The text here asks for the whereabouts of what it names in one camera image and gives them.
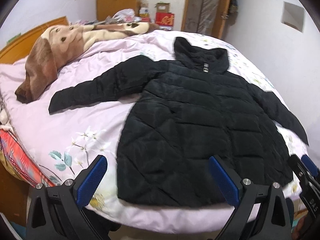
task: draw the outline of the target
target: tile floor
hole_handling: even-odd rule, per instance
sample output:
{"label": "tile floor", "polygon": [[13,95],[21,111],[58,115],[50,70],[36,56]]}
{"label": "tile floor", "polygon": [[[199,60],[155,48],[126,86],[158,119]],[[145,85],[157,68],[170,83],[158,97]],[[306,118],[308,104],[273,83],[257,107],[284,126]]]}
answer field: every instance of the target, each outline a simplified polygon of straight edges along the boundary
{"label": "tile floor", "polygon": [[116,232],[110,232],[111,240],[207,240],[214,239],[218,235],[218,231],[212,233],[192,234],[192,235],[173,235],[161,234],[142,229],[121,226]]}

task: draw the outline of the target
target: yellow cloth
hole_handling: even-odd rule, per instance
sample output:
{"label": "yellow cloth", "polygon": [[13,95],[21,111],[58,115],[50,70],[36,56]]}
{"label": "yellow cloth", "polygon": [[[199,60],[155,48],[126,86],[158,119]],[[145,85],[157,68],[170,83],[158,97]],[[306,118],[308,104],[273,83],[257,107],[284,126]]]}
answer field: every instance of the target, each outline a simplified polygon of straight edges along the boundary
{"label": "yellow cloth", "polygon": [[3,164],[4,168],[15,178],[20,179],[20,180],[24,180],[20,177],[20,175],[14,170],[14,168],[11,166],[11,164],[9,162],[7,162],[7,160],[4,157],[4,153],[2,151],[2,149],[0,148],[0,161]]}

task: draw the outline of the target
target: brown blanket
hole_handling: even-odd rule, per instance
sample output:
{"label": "brown blanket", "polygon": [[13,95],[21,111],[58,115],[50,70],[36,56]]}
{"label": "brown blanket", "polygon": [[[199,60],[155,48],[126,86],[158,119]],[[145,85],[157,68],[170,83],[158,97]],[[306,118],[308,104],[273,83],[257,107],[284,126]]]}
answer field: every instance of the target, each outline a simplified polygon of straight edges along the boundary
{"label": "brown blanket", "polygon": [[36,40],[26,61],[26,80],[17,88],[17,100],[37,100],[58,77],[58,70],[97,41],[123,39],[158,29],[151,23],[51,26]]}

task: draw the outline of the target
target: quilted fabric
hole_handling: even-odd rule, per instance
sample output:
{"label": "quilted fabric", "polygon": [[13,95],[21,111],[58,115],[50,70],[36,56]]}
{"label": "quilted fabric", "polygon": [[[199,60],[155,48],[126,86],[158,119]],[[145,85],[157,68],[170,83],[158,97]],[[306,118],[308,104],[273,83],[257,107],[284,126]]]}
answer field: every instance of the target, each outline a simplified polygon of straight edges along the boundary
{"label": "quilted fabric", "polygon": [[137,56],[55,93],[49,112],[141,93],[117,149],[118,197],[130,203],[223,202],[208,169],[215,154],[256,184],[290,182],[288,149],[272,120],[308,143],[298,119],[274,93],[228,72],[225,49],[193,47],[181,37],[174,49],[175,61]]}

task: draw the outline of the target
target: metal screw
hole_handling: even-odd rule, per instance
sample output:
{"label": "metal screw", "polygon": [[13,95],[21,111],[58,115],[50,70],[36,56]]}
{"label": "metal screw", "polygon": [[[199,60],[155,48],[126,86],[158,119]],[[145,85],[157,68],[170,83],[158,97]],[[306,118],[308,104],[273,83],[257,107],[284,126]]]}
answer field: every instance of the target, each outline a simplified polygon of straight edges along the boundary
{"label": "metal screw", "polygon": [[273,183],[273,186],[274,186],[275,188],[280,188],[280,184],[277,183],[277,182],[274,182],[274,183]]}
{"label": "metal screw", "polygon": [[72,179],[67,179],[67,180],[64,182],[64,185],[70,186],[72,183],[73,183],[73,180],[72,180]]}
{"label": "metal screw", "polygon": [[251,180],[249,180],[249,179],[243,179],[243,184],[245,184],[245,185],[250,185],[251,184]]}
{"label": "metal screw", "polygon": [[38,183],[38,184],[36,185],[36,189],[41,189],[41,188],[42,188],[42,186],[43,186],[43,184],[42,184],[42,183]]}

